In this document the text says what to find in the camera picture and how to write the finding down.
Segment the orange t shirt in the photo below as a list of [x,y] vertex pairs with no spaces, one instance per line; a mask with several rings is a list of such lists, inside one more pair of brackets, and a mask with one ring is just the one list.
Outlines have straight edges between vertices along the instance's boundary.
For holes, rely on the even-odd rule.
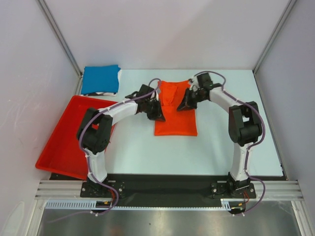
[[160,83],[159,99],[165,121],[155,122],[156,136],[197,136],[195,110],[177,111],[182,102],[188,81]]

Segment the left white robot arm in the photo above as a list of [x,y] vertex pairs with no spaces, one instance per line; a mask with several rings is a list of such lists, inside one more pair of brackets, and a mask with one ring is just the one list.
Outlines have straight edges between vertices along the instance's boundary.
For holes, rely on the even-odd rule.
[[79,148],[85,154],[88,165],[87,183],[97,196],[104,196],[112,187],[105,182],[108,172],[105,167],[105,150],[112,132],[112,126],[119,121],[145,113],[149,120],[165,122],[159,100],[158,82],[156,88],[143,84],[139,91],[127,95],[121,102],[106,108],[88,108],[77,131]]

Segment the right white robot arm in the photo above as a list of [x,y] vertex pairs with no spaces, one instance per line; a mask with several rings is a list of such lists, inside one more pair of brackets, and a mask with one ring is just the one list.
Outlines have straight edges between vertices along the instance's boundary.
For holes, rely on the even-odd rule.
[[249,187],[252,148],[265,138],[265,124],[255,102],[243,102],[225,89],[226,78],[214,71],[202,71],[189,79],[177,111],[194,110],[197,103],[209,100],[228,113],[228,133],[234,143],[232,167],[227,175],[225,193],[239,197]]

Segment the folded blue t shirt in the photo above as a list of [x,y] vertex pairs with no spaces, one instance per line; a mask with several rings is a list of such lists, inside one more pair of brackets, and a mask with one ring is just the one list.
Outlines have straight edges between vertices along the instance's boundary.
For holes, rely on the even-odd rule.
[[120,71],[121,68],[118,65],[86,66],[83,73],[81,94],[117,93]]

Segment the red plastic bin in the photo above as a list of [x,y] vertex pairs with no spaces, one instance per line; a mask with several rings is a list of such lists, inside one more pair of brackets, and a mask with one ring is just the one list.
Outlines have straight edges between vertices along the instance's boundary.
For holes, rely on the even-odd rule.
[[85,154],[80,150],[76,137],[86,110],[105,108],[115,101],[75,95],[69,101],[59,122],[46,143],[35,167],[39,170],[87,179],[88,167]]

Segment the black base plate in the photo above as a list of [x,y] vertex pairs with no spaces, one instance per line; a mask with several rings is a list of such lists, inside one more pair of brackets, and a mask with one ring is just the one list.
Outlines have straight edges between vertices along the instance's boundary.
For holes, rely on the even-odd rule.
[[87,180],[83,182],[82,198],[110,198],[118,192],[119,206],[205,207],[216,199],[256,199],[254,185],[243,194],[225,193],[227,176],[194,175],[136,175],[109,174],[103,182],[111,189],[96,190]]

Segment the aluminium frame rail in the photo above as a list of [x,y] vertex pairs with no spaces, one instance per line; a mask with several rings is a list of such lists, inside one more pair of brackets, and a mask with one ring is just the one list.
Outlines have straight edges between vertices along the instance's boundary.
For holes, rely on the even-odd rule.
[[[304,199],[297,181],[265,181],[264,201],[302,201]],[[79,199],[82,180],[42,180],[36,199]]]

